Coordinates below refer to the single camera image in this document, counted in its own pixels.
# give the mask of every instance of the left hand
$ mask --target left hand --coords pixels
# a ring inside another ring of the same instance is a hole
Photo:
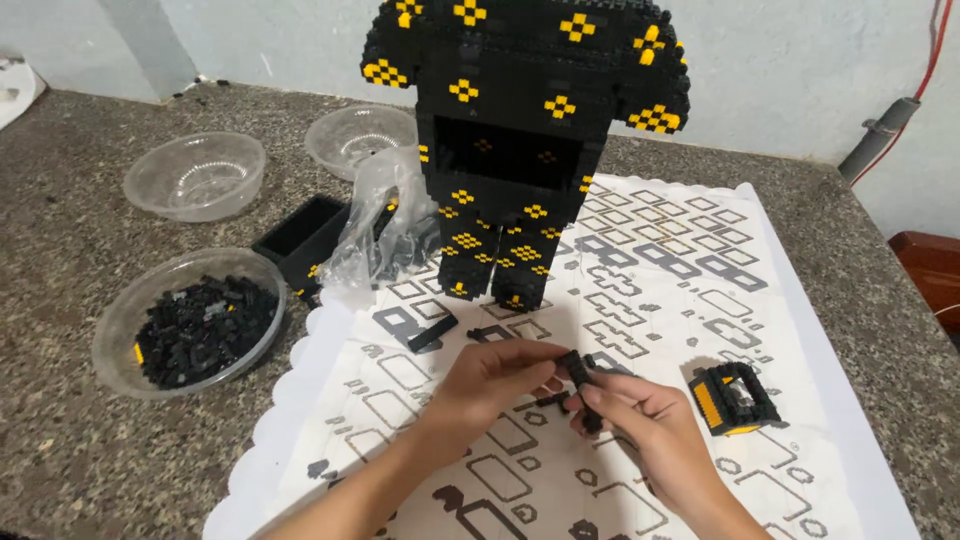
[[[563,389],[563,383],[553,377],[553,360],[567,351],[527,339],[467,345],[410,428],[411,434],[429,441],[438,467],[457,462],[516,398],[543,397]]]

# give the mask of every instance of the bowl of black bricks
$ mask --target bowl of black bricks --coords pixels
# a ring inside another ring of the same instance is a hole
[[[168,260],[108,307],[93,340],[94,369],[117,393],[151,400],[231,380],[273,343],[285,292],[276,266],[248,249]]]

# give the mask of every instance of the clear plastic bowl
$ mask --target clear plastic bowl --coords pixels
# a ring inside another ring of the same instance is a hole
[[[133,344],[147,322],[147,308],[153,307],[163,291],[176,291],[200,282],[203,274],[217,279],[227,275],[247,277],[276,294],[276,315],[267,332],[250,351],[227,369],[200,382],[172,390],[160,390],[140,369]],[[93,368],[104,384],[119,394],[144,400],[164,400],[193,394],[243,373],[270,347],[286,309],[286,283],[276,266],[248,249],[208,249],[173,258],[131,283],[97,323],[93,337]]]
[[[382,105],[347,107],[314,122],[303,144],[317,163],[353,182],[360,161],[386,148],[416,145],[417,120]]]
[[[256,197],[267,153],[255,138],[228,132],[172,140],[137,160],[123,191],[136,206],[191,223],[233,215]]]

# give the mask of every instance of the hand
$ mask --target hand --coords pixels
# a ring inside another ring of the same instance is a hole
[[[455,463],[516,398],[563,389],[553,360],[567,351],[526,339],[467,345],[410,431],[430,441],[438,466]]]
[[[654,495],[701,538],[770,538],[720,479],[686,394],[627,375],[592,373],[580,396],[593,410],[630,436],[639,467]],[[583,402],[570,426],[583,436]]]

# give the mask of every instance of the black and yellow brick sculpture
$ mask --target black and yellow brick sculpture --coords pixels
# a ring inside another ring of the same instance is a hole
[[[752,404],[740,403],[740,396],[731,387],[736,380],[743,383],[753,400]],[[689,386],[711,435],[749,433],[780,421],[777,407],[756,378],[754,369],[743,362],[728,362],[708,368]]]
[[[611,121],[672,134],[690,109],[683,45],[648,0],[388,0],[361,72],[418,89],[444,291],[475,299],[492,273],[519,311],[543,299]]]

